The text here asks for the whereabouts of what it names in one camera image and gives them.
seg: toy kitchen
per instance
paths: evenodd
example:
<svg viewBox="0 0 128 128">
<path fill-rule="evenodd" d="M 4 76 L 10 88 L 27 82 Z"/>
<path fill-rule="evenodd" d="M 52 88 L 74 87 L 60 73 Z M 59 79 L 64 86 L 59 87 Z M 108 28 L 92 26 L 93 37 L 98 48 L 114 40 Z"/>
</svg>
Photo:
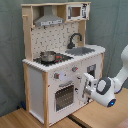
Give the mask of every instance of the toy kitchen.
<svg viewBox="0 0 128 128">
<path fill-rule="evenodd" d="M 26 109 L 45 127 L 92 101 L 78 99 L 83 73 L 102 76 L 105 49 L 85 44 L 90 4 L 21 5 Z"/>
</svg>

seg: door handle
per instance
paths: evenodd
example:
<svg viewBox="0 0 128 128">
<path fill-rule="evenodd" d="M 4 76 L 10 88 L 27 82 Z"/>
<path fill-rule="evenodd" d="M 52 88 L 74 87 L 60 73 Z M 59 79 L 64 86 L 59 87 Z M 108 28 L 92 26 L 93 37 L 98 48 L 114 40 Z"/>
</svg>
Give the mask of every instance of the door handle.
<svg viewBox="0 0 128 128">
<path fill-rule="evenodd" d="M 59 87 L 66 87 L 68 85 L 70 85 L 73 81 L 70 80 L 69 82 L 67 82 L 66 84 L 60 84 Z"/>
</svg>

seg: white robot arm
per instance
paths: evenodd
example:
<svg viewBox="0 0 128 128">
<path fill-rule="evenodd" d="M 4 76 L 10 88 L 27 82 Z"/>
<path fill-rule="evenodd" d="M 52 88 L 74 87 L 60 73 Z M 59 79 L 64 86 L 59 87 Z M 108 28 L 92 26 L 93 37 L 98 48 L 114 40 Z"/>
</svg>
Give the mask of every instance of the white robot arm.
<svg viewBox="0 0 128 128">
<path fill-rule="evenodd" d="M 114 78 L 102 77 L 97 80 L 88 73 L 82 76 L 78 99 L 85 102 L 86 96 L 95 100 L 105 107 L 111 107 L 115 104 L 115 93 L 119 93 L 122 85 L 128 77 L 128 45 L 121 54 L 123 67 Z"/>
</svg>

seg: pot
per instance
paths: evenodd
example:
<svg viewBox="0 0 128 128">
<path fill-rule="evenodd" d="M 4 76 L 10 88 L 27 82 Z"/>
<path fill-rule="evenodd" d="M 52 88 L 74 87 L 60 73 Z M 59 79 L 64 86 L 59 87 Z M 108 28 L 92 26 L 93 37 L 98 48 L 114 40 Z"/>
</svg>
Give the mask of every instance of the pot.
<svg viewBox="0 0 128 128">
<path fill-rule="evenodd" d="M 56 59 L 56 53 L 54 51 L 41 52 L 41 59 L 45 62 L 52 62 Z"/>
</svg>

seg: wall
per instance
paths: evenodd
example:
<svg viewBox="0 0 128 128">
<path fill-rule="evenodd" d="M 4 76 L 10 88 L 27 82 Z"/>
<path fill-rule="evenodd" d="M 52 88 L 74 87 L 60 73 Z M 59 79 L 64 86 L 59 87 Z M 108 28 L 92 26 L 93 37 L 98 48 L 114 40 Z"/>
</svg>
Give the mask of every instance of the wall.
<svg viewBox="0 0 128 128">
<path fill-rule="evenodd" d="M 43 2 L 67 0 L 0 0 L 0 116 L 14 111 L 20 101 L 25 101 L 22 66 L 25 55 L 20 4 Z M 86 43 L 106 48 L 103 75 L 114 77 L 122 66 L 120 54 L 128 42 L 128 1 L 90 2 Z"/>
</svg>

